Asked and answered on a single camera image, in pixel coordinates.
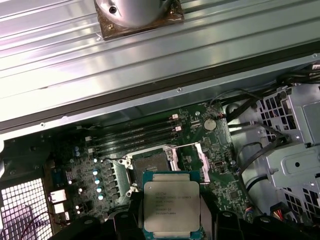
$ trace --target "wire bundle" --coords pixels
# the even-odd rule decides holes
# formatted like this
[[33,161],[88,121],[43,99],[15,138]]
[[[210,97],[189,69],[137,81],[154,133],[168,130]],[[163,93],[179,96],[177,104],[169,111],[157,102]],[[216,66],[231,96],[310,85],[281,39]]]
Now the wire bundle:
[[244,211],[244,216],[243,219],[246,220],[248,218],[248,214],[252,214],[254,212],[252,206],[248,207],[245,211]]
[[302,69],[280,75],[276,82],[280,86],[292,84],[320,84],[320,69]]
[[[31,221],[28,223],[28,225],[25,227],[25,229],[23,230],[22,234],[21,234],[21,237],[20,237],[20,240],[23,240],[25,235],[27,234],[27,230],[33,225],[34,221],[36,219],[38,219],[39,217],[41,217],[43,214],[49,214],[51,215],[52,217],[54,217],[55,215],[51,212],[48,212],[48,211],[44,211],[42,213],[40,213],[39,215],[35,216],[34,218],[31,219]],[[58,223],[58,222],[54,222],[55,224],[57,225],[60,225],[60,226],[66,226],[66,224],[64,223]]]
[[279,219],[280,221],[284,220],[284,216],[280,209],[273,212],[273,217],[275,217],[276,219]]

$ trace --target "mesh grille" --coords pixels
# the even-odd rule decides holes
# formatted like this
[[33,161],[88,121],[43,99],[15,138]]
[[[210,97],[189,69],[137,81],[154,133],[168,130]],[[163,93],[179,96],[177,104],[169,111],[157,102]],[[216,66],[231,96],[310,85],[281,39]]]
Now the mesh grille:
[[[297,129],[295,118],[289,101],[281,100],[279,93],[266,97],[259,102],[259,111],[263,124],[278,131]],[[276,138],[274,134],[266,131],[269,142]]]
[[316,192],[303,188],[305,197],[304,207],[307,210],[306,214],[311,219],[312,215],[320,215],[319,196]]
[[46,240],[52,236],[50,218],[41,179],[1,190],[3,207],[1,216],[4,229],[1,240],[20,240],[28,223],[30,225],[23,240]]

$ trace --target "chip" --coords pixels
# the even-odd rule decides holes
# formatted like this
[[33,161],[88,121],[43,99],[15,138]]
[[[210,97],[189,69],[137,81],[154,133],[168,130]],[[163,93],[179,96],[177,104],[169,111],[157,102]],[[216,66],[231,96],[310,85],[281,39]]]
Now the chip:
[[239,197],[239,194],[236,191],[232,191],[229,194],[231,199],[237,199]]
[[200,186],[195,181],[149,181],[144,185],[144,229],[158,233],[200,228]]

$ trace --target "metal bracket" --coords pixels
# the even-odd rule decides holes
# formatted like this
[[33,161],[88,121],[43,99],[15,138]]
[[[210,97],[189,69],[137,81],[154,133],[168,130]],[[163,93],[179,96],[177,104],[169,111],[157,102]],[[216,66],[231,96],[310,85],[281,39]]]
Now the metal bracket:
[[198,153],[198,157],[203,163],[202,171],[203,171],[204,181],[206,183],[208,183],[208,182],[210,182],[210,178],[209,178],[210,164],[209,164],[209,161],[208,161],[206,155],[203,153],[202,148],[201,148],[201,144],[199,142],[194,142],[194,143],[181,145],[181,146],[166,145],[163,147],[163,150],[165,151],[165,154],[168,158],[168,161],[170,162],[171,169],[173,171],[180,171],[180,169],[178,167],[179,159],[178,159],[178,155],[177,155],[177,149],[192,146],[192,145],[195,146],[196,151]]
[[139,192],[139,190],[138,190],[138,185],[137,185],[136,183],[133,183],[133,184],[132,184],[132,186],[130,187],[130,190],[128,190],[128,191],[125,193],[125,195],[126,195],[128,198],[130,198],[133,192],[135,192],[135,193]]
[[131,159],[129,159],[129,158],[128,159],[123,159],[123,160],[120,159],[117,162],[118,162],[118,164],[124,165],[126,169],[131,169],[131,170],[134,169],[134,167],[132,166]]
[[165,145],[163,147],[163,150],[165,151],[166,158],[168,159],[172,171],[181,171],[181,169],[178,167],[178,155],[177,155],[177,149],[172,148],[168,145]]

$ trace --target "silver metal sheet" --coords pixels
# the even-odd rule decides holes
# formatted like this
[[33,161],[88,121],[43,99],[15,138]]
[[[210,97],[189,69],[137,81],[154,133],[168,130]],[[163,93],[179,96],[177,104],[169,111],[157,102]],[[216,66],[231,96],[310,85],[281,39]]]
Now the silver metal sheet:
[[[53,128],[55,128],[55,130],[51,130],[53,132],[63,131],[69,129],[71,126],[70,124],[74,124],[74,126],[78,126],[79,124],[91,125],[102,121],[108,121],[109,125],[118,124],[167,111],[169,109],[176,109],[181,106],[207,101],[208,99],[211,99],[213,95],[218,95],[234,88],[251,89],[252,91],[257,90],[269,84],[270,80],[275,79],[276,76],[286,73],[297,66],[309,64],[318,60],[320,60],[320,54],[316,57],[313,54],[259,69],[185,86],[181,91],[173,89],[151,96],[101,107],[99,109],[88,110],[86,112],[76,112],[70,115],[50,117],[44,120],[43,124],[26,124],[21,122],[21,126],[13,129],[6,129],[5,126],[2,126],[4,130],[0,131],[0,141],[14,139]],[[242,145],[248,142],[242,141],[245,140],[245,138],[240,137],[239,139],[241,140]]]
[[185,23],[104,42],[92,0],[0,3],[0,121],[316,41],[319,0],[182,1]]
[[320,173],[320,147],[306,148],[303,143],[292,143],[264,156],[272,183],[287,188],[315,181]]
[[303,112],[308,128],[315,145],[320,144],[320,102],[314,102],[303,106]]
[[200,228],[200,186],[195,181],[150,181],[144,185],[148,232],[195,232]]

